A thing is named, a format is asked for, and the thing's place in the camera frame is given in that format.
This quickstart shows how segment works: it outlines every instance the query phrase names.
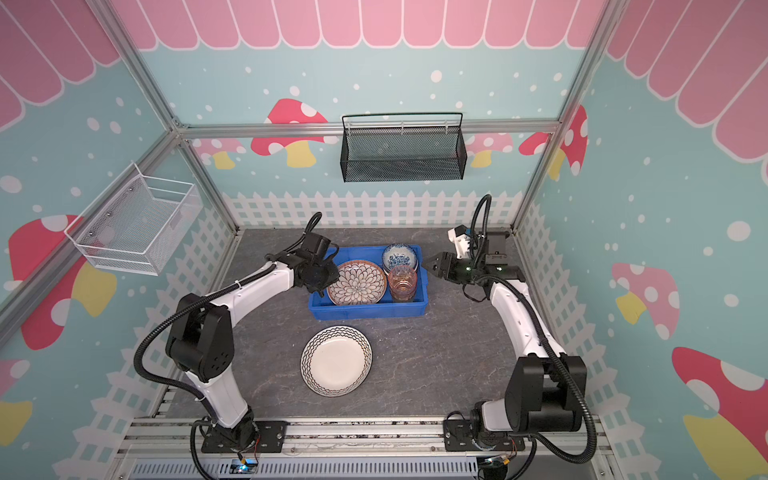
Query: yellow mushroom stem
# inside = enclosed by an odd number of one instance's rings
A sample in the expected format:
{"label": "yellow mushroom stem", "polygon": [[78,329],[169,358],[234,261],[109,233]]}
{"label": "yellow mushroom stem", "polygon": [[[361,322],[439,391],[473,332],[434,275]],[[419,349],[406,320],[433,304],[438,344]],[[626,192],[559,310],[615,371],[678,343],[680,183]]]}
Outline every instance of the yellow mushroom stem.
{"label": "yellow mushroom stem", "polygon": [[317,159],[312,155],[310,143],[306,140],[295,141],[286,147],[288,166],[293,168],[312,167]]}
{"label": "yellow mushroom stem", "polygon": [[554,180],[560,180],[560,168],[563,166],[565,160],[565,152],[562,148],[558,148],[558,152],[554,155],[552,165],[549,166],[549,177]]}
{"label": "yellow mushroom stem", "polygon": [[491,151],[483,150],[483,151],[479,151],[475,155],[475,159],[472,160],[472,164],[470,165],[470,167],[484,168],[490,164],[491,164]]}

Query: patterned plate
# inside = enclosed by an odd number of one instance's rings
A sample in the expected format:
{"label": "patterned plate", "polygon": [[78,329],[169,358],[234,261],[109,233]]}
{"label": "patterned plate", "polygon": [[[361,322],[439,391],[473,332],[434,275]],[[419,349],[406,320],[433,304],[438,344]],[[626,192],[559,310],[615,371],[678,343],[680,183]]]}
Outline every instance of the patterned plate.
{"label": "patterned plate", "polygon": [[320,330],[304,347],[301,376],[318,395],[342,396],[366,379],[371,360],[371,344],[360,331],[332,326]]}
{"label": "patterned plate", "polygon": [[327,290],[336,305],[370,305],[384,296],[386,275],[375,263],[351,260],[339,265],[339,279]]}

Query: red mushroom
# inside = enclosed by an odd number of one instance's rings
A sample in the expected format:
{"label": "red mushroom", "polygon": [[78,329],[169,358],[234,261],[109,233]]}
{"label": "red mushroom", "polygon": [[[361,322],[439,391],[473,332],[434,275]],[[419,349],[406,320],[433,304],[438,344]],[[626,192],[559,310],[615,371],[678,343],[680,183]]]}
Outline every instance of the red mushroom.
{"label": "red mushroom", "polygon": [[[0,398],[29,370],[28,360],[0,360]],[[32,402],[0,402],[0,445],[11,445],[32,416]]]}
{"label": "red mushroom", "polygon": [[232,170],[235,163],[227,152],[237,152],[244,154],[246,152],[243,144],[236,138],[196,138],[192,146],[204,164],[210,165],[210,159],[213,157],[214,165],[219,170]]}
{"label": "red mushroom", "polygon": [[611,271],[614,281],[629,290],[616,299],[624,319],[634,325],[647,310],[659,337],[669,339],[680,318],[680,296],[670,273],[629,263],[614,263]]}
{"label": "red mushroom", "polygon": [[467,151],[474,154],[470,167],[483,168],[491,164],[491,152],[509,153],[515,149],[510,134],[476,134],[465,140]]}
{"label": "red mushroom", "polygon": [[[533,155],[544,151],[547,139],[548,135],[541,132],[531,135],[520,145],[520,153],[523,155]],[[558,148],[557,153],[554,155],[552,165],[549,166],[549,177],[554,181],[560,180],[560,169],[566,158],[568,159],[568,165],[571,167],[571,173],[574,176],[578,175],[586,154],[587,111],[579,105],[576,116],[573,122],[571,122],[571,127],[565,132],[565,139],[563,139],[563,143],[560,144],[560,148]]]}
{"label": "red mushroom", "polygon": [[[325,124],[328,121],[317,110],[309,105],[292,98],[279,100],[272,108],[267,124]],[[335,144],[337,137],[285,137],[285,138],[254,138],[250,149],[263,157],[275,154],[285,147],[288,152],[289,167],[312,167],[317,159],[310,151],[309,141],[323,144]]]}
{"label": "red mushroom", "polygon": [[[54,247],[64,240],[64,228],[75,218],[74,215],[55,215],[33,220],[11,235],[8,239],[8,253],[14,279],[5,283],[7,290],[26,280]],[[92,316],[98,316],[106,308],[117,287],[118,279],[115,275],[95,269],[82,257],[22,324],[25,343],[33,350],[49,347],[64,331],[72,299],[82,303]]]}
{"label": "red mushroom", "polygon": [[683,417],[690,437],[715,475],[731,480],[767,473],[768,415],[763,412],[768,405],[768,382],[685,347],[672,351],[672,365],[704,402],[704,408],[717,414],[711,418]]}

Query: pink glass cup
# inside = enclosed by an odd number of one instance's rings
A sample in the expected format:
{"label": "pink glass cup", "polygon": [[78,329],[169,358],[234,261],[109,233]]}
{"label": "pink glass cup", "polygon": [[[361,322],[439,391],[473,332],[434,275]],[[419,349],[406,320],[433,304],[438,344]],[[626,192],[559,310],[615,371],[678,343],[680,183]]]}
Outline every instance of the pink glass cup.
{"label": "pink glass cup", "polygon": [[393,267],[387,274],[389,292],[394,302],[410,302],[416,295],[416,271],[408,265]]}

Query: black wire basket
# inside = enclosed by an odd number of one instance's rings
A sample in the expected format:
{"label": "black wire basket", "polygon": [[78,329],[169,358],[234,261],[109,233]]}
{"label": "black wire basket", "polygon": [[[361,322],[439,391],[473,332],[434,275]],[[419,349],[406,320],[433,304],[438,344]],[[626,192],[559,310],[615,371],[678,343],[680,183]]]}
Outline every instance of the black wire basket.
{"label": "black wire basket", "polygon": [[344,181],[463,179],[467,150],[462,119],[454,112],[344,115]]}

